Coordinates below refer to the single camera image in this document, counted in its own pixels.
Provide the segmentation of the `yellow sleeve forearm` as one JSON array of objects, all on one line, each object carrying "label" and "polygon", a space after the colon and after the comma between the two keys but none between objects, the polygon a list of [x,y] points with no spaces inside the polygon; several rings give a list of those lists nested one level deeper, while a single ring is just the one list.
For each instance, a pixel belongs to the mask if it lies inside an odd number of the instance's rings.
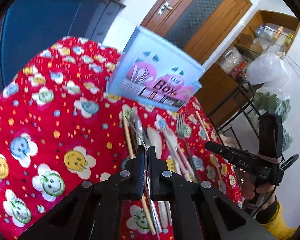
[{"label": "yellow sleeve forearm", "polygon": [[283,208],[277,200],[266,209],[259,211],[256,221],[275,236],[276,239],[291,239],[296,232],[296,228],[286,226],[283,218]]}]

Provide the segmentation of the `person's right hand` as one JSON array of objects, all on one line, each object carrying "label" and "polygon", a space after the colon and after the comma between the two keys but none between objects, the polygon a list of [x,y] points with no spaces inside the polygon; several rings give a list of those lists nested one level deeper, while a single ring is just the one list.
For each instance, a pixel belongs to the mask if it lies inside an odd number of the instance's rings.
[{"label": "person's right hand", "polygon": [[241,186],[241,193],[245,199],[253,199],[255,194],[268,194],[272,193],[275,186],[270,183],[266,183],[264,185],[260,185],[259,187],[255,187],[253,181],[250,178],[250,174],[248,172],[244,173],[243,184]]}]

